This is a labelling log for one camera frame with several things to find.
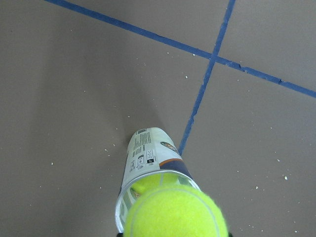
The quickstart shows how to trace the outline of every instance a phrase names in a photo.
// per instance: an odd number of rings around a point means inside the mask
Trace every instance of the yellow-green tennis ball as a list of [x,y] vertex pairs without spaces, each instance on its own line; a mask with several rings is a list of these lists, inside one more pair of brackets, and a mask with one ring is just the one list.
[[173,173],[158,173],[146,176],[132,185],[132,189],[142,195],[144,192],[162,184],[175,184],[178,176]]
[[203,192],[163,185],[140,196],[127,215],[124,237],[227,237],[219,207]]

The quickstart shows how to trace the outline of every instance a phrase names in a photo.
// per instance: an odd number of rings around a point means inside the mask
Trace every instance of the cylindrical container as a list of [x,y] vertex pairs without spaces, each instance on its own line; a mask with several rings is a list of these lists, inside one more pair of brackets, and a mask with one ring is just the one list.
[[138,130],[128,144],[122,187],[116,203],[115,221],[120,233],[124,232],[128,211],[138,198],[131,186],[142,178],[158,173],[161,174],[160,183],[164,174],[172,173],[176,176],[176,183],[199,190],[171,138],[162,129],[152,127]]

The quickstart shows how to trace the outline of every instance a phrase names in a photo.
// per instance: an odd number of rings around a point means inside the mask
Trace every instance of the orange stripe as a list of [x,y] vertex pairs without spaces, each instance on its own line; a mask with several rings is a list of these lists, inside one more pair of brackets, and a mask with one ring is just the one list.
[[175,160],[177,160],[177,161],[182,161],[182,162],[183,162],[183,160],[181,160],[181,159],[179,159],[179,158],[167,159],[167,160],[165,160],[165,161],[159,163],[159,166],[163,166],[164,164],[167,164],[167,163],[169,163],[169,162],[171,162],[171,161],[175,161]]

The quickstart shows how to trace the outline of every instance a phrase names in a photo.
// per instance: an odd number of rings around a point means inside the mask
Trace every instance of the tennis ball seam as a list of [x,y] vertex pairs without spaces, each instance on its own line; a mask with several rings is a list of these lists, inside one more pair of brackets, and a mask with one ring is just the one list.
[[[216,235],[217,235],[217,237],[220,237],[220,231],[219,231],[219,227],[218,227],[218,224],[217,224],[215,215],[214,215],[213,211],[211,210],[211,208],[207,205],[207,203],[206,203],[201,197],[199,197],[198,195],[196,195],[195,193],[192,193],[192,192],[190,192],[190,191],[188,191],[188,190],[184,190],[184,189],[180,189],[180,188],[166,188],[166,189],[159,190],[159,191],[156,191],[156,192],[150,194],[148,197],[146,197],[146,199],[144,199],[144,200],[142,201],[142,203],[140,203],[140,204],[138,205],[137,209],[136,209],[135,212],[134,212],[134,216],[137,216],[139,210],[141,209],[141,207],[143,206],[143,204],[145,203],[145,201],[147,201],[147,199],[149,199],[149,198],[150,198],[151,196],[153,196],[153,195],[156,195],[156,194],[158,194],[158,193],[165,192],[165,191],[181,191],[181,192],[188,193],[188,194],[194,196],[195,198],[198,198],[198,200],[199,200],[202,204],[204,204],[204,206],[208,209],[208,211],[209,211],[209,213],[210,213],[210,215],[211,215],[211,217],[212,217],[212,219],[213,219],[213,223],[214,223],[214,225],[215,225]],[[131,226],[130,226],[130,234],[131,234],[131,237],[133,237],[133,235],[134,235],[134,234],[133,234],[133,226],[134,226],[134,219],[132,220]]]

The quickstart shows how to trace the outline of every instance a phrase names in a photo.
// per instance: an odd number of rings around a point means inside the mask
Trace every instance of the gray floor tile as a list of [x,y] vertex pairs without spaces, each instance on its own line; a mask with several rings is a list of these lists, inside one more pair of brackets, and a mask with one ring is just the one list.
[[236,1],[219,55],[316,90],[316,2]]
[[44,1],[1,13],[1,236],[115,236],[130,136],[178,146],[208,61]]
[[234,236],[315,233],[315,106],[312,97],[215,65],[183,159]]
[[70,2],[208,52],[216,43],[228,4],[227,0]]

